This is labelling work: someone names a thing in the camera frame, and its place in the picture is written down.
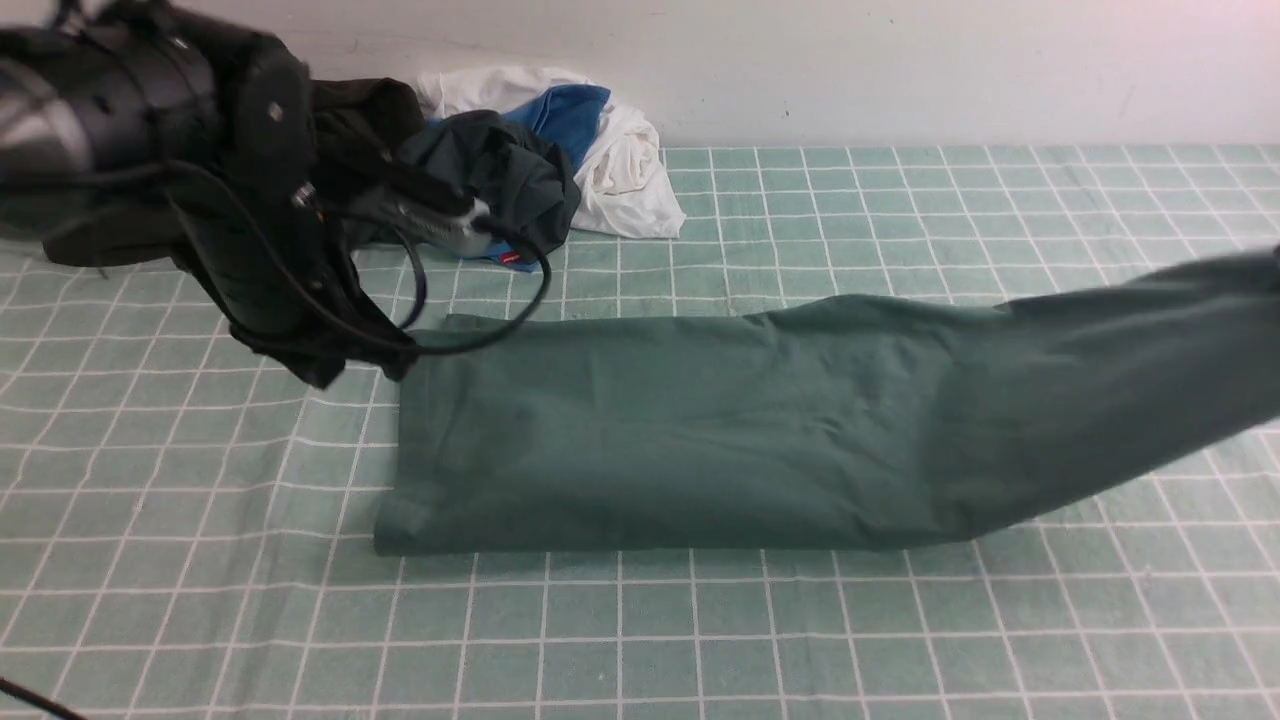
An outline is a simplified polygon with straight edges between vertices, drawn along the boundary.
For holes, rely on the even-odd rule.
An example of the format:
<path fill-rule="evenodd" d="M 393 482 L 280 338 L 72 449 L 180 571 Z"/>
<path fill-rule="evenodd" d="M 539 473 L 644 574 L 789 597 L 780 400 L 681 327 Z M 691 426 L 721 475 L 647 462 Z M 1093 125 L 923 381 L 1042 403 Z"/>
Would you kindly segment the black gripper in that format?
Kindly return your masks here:
<path fill-rule="evenodd" d="M 308 69 L 257 31 L 180 37 L 212 72 L 220 128 L 212 158 L 182 167 L 170 199 L 193 249 L 189 269 L 230 336 L 319 389 L 351 361 L 402 380 L 417 359 L 412 340 L 360 288 L 340 223 L 305 196 L 315 163 Z"/>

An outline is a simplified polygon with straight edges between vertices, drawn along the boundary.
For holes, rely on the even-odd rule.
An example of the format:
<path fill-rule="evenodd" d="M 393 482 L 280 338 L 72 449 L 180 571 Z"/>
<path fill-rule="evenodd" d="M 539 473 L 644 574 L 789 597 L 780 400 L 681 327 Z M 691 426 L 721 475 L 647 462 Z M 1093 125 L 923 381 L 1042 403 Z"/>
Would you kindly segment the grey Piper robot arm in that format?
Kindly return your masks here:
<path fill-rule="evenodd" d="M 401 380 L 415 342 L 364 292 L 342 211 L 387 145 L 315 108 L 275 35 L 169 1 L 77 1 L 3 28 L 3 234 L 64 265 L 159 251 L 230 336 L 324 389 L 358 361 Z"/>

